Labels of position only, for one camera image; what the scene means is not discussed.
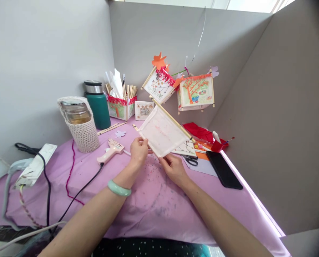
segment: green water bottle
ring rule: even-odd
[[[84,83],[86,86],[85,97],[92,109],[95,126],[100,130],[107,129],[111,126],[111,119],[102,83],[96,80],[86,80]]]

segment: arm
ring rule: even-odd
[[[190,198],[225,256],[272,257],[238,220],[188,177],[181,158],[169,154],[159,158],[159,162],[169,178]]]
[[[130,163],[113,179],[130,189],[138,171],[143,167],[148,151],[148,141],[141,137],[131,144]],[[126,197],[116,195],[105,187],[78,211],[39,256],[89,256],[117,216]]]

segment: pink tablecloth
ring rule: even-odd
[[[120,120],[112,118],[111,121],[113,124]],[[74,144],[75,165],[69,181],[69,191],[72,196],[98,171],[99,164],[96,158],[105,153],[108,137],[115,138],[117,130],[126,131],[126,135],[118,139],[118,142],[122,143],[127,151],[130,150],[131,142],[138,136],[132,123],[139,126],[142,121],[132,119],[127,124],[100,135],[101,146],[92,153],[81,153]],[[72,140],[59,146],[46,167],[52,185],[50,223],[58,221],[71,201],[65,189],[73,161],[71,145]],[[78,196],[78,199],[84,203],[88,202],[92,196],[106,187],[107,182],[113,179],[129,160],[130,156],[125,153],[115,155],[103,167],[99,176]],[[238,219],[274,256],[289,256],[246,188],[243,190],[225,188],[218,178],[190,170],[186,165],[185,168],[197,185]],[[18,172],[12,178],[11,185],[15,183],[19,174]],[[5,179],[6,177],[0,180],[0,225],[6,225],[1,218]],[[47,184],[44,175],[40,176],[32,188],[24,190],[24,199],[36,221],[45,225]],[[81,207],[81,204],[74,202],[64,220],[68,221]],[[31,225],[19,203],[17,190],[10,189],[7,215],[12,217],[18,225]],[[189,198],[167,177],[154,155],[148,156],[145,167],[132,188],[131,196],[125,201],[105,236],[108,238],[169,238],[216,246],[216,242]]]

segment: scissors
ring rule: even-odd
[[[194,157],[194,156],[188,156],[188,155],[181,155],[183,158],[185,158],[185,160],[187,161],[187,163],[189,163],[192,166],[198,166],[198,157]]]

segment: cubicle wall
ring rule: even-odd
[[[319,10],[277,12],[209,126],[286,234],[319,228]]]
[[[110,2],[115,67],[126,74],[126,83],[141,87],[152,70],[151,61],[160,51],[167,56],[170,74],[183,70],[186,55],[189,72],[206,74],[218,66],[214,79],[215,108],[177,114],[177,96],[164,107],[178,122],[207,127],[224,101],[242,67],[271,19],[271,14],[154,4]],[[150,101],[146,91],[140,100]]]
[[[0,157],[29,158],[17,141],[69,140],[57,98],[82,96],[84,80],[113,67],[107,0],[0,1]]]

